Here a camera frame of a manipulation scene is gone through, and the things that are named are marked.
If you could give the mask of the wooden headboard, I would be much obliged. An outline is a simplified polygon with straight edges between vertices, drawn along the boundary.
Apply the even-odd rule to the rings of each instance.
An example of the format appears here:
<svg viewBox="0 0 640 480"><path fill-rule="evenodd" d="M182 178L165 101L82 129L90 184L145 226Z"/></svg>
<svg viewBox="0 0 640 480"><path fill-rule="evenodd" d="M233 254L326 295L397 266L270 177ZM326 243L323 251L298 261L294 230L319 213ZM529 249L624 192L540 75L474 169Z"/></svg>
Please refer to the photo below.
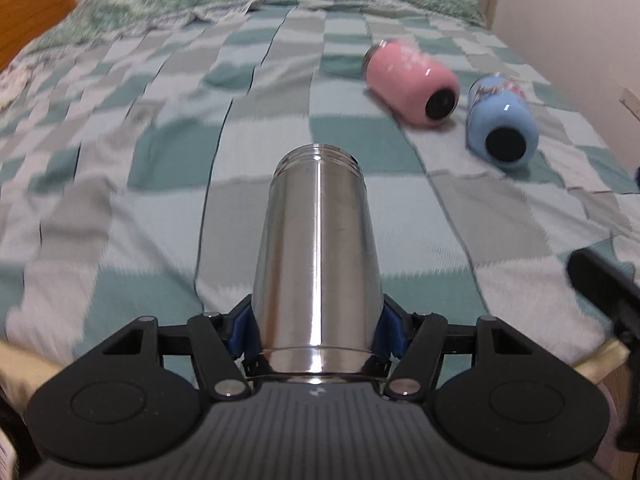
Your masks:
<svg viewBox="0 0 640 480"><path fill-rule="evenodd" d="M26 44L64 20L77 0L0 0L1 69L5 70Z"/></svg>

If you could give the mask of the light blue cartoon cup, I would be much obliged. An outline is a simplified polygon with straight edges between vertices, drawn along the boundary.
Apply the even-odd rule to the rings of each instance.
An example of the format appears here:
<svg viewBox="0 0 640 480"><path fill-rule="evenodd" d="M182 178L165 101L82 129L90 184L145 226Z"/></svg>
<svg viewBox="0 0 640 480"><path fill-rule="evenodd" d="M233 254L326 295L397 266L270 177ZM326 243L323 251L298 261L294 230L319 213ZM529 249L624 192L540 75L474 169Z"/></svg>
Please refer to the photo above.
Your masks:
<svg viewBox="0 0 640 480"><path fill-rule="evenodd" d="M468 95L465 146L503 170L526 166L538 148L539 133L520 85L503 74L477 79Z"/></svg>

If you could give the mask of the pink cup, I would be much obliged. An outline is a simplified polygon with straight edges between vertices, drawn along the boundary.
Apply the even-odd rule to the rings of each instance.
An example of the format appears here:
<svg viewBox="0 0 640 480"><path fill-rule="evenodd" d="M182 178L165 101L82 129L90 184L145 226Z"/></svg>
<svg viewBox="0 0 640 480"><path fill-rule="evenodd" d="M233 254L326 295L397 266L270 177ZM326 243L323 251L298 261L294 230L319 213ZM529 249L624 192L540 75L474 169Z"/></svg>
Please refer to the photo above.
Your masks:
<svg viewBox="0 0 640 480"><path fill-rule="evenodd" d="M398 39L370 47L362 61L368 89L406 124L432 128L456 109L457 76L418 47Z"/></svg>

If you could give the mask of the checkered teal bed sheet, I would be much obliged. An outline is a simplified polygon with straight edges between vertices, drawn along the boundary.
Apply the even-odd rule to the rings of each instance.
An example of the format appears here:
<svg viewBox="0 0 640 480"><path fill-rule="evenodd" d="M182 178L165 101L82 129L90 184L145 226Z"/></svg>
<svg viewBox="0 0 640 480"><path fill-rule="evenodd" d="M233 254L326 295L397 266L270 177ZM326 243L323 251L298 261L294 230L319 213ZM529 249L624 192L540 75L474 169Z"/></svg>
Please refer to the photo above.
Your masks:
<svg viewBox="0 0 640 480"><path fill-rule="evenodd" d="M503 73L540 131L506 174L367 92L371 44L405 39L463 88ZM455 18L288 2L70 49L40 48L1 116L1 336L67 364L142 314L181 324L253 286L271 176L308 143L354 156L384 290L469 324L500 316L574 362L608 336L568 286L589 247L639 273L639 192L590 123L496 36Z"/></svg>

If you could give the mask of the stainless steel cup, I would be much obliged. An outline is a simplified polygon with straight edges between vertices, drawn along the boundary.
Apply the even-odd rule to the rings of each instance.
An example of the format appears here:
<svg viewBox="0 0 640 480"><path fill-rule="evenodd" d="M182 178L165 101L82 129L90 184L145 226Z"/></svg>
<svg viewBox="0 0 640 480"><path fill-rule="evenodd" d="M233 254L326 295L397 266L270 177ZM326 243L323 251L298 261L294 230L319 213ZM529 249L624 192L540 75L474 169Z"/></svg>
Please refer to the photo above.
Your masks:
<svg viewBox="0 0 640 480"><path fill-rule="evenodd" d="M307 144L274 170L252 293L262 357L278 374L362 374L383 293L356 159Z"/></svg>

